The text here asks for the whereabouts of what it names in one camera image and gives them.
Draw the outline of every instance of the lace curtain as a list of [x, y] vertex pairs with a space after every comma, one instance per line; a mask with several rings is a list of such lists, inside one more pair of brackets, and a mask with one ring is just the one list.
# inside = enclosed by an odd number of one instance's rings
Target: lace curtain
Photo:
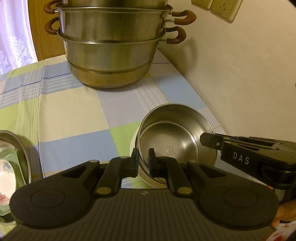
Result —
[[34, 62], [27, 0], [0, 0], [0, 75]]

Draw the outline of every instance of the brown handle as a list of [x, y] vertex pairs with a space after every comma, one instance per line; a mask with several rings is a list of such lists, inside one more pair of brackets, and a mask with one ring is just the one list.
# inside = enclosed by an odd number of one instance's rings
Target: brown handle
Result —
[[184, 10], [183, 12], [172, 12], [172, 16], [173, 17], [186, 16], [186, 18], [183, 18], [183, 19], [175, 18], [174, 23], [176, 25], [188, 25], [188, 24], [193, 23], [196, 20], [196, 15], [194, 14], [194, 12], [192, 12], [190, 10]]
[[58, 30], [55, 30], [52, 28], [52, 25], [54, 24], [54, 22], [58, 21], [59, 20], [59, 17], [55, 17], [51, 20], [49, 20], [46, 24], [45, 24], [45, 31], [48, 33], [48, 34], [52, 34], [52, 35], [57, 35], [58, 33]]
[[178, 31], [178, 36], [174, 39], [167, 39], [167, 44], [179, 44], [183, 42], [186, 38], [186, 32], [179, 26], [175, 26], [173, 28], [165, 28], [167, 32]]
[[43, 11], [48, 14], [54, 14], [55, 9], [52, 9], [51, 6], [52, 6], [52, 4], [55, 4], [58, 2], [61, 2], [61, 0], [52, 0], [52, 1], [48, 2], [47, 4], [44, 5]]

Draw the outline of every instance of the electrical socket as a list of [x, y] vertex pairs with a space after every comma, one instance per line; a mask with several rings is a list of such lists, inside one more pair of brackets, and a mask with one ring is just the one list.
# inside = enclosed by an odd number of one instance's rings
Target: electrical socket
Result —
[[242, 0], [213, 0], [210, 10], [232, 22], [241, 3]]
[[201, 6], [210, 9], [213, 0], [191, 0], [191, 2], [197, 6]]

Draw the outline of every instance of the plaid tablecloth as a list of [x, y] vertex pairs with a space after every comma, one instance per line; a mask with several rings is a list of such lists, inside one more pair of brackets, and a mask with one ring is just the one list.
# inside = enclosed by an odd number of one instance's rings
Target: plaid tablecloth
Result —
[[[58, 56], [0, 76], [0, 129], [20, 136], [32, 180], [91, 159], [129, 156], [144, 116], [163, 103], [182, 103], [203, 114], [216, 133], [223, 129], [202, 99], [157, 50], [149, 73], [122, 88], [98, 90], [80, 83]], [[125, 188], [147, 187], [126, 178]]]

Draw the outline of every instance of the stainless steel bowl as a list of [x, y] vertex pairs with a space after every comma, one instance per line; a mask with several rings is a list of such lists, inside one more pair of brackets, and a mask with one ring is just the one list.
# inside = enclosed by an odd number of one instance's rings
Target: stainless steel bowl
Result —
[[[51, 25], [57, 20], [50, 20], [45, 29], [54, 31]], [[178, 36], [162, 39], [166, 31], [177, 31]], [[82, 83], [100, 88], [120, 87], [142, 78], [151, 66], [159, 41], [178, 44], [186, 38], [186, 32], [179, 26], [165, 28], [156, 39], [130, 43], [77, 41], [59, 34], [72, 74]]]
[[[58, 4], [56, 9], [59, 13], [61, 33], [82, 41], [148, 41], [159, 36], [167, 21], [173, 21], [176, 25], [188, 25], [196, 19], [196, 15], [189, 10], [171, 12], [173, 8], [170, 5], [163, 10], [155, 10], [63, 7]], [[186, 18], [167, 20], [168, 14]]]
[[82, 83], [99, 88], [116, 88], [141, 79], [151, 67], [149, 61], [139, 67], [120, 71], [97, 71], [75, 66], [68, 61], [71, 73]]
[[140, 152], [140, 175], [149, 184], [164, 188], [165, 180], [149, 178], [148, 150], [156, 156], [169, 156], [179, 163], [198, 160], [214, 166], [217, 151], [200, 144], [200, 135], [214, 133], [208, 121], [196, 110], [182, 104], [163, 104], [151, 110], [143, 119], [136, 139]]
[[[31, 183], [31, 168], [29, 164], [29, 158], [27, 151], [16, 134], [11, 131], [0, 130], [0, 141], [5, 141], [13, 145], [17, 149], [17, 156], [20, 162], [22, 174], [24, 176], [26, 184]], [[13, 225], [15, 220], [11, 213], [4, 216], [0, 216], [0, 224], [2, 225]]]
[[62, 0], [65, 7], [131, 7], [163, 9], [168, 0]]
[[78, 67], [97, 71], [126, 71], [152, 61], [157, 39], [135, 43], [83, 42], [59, 33], [65, 42], [68, 61]]

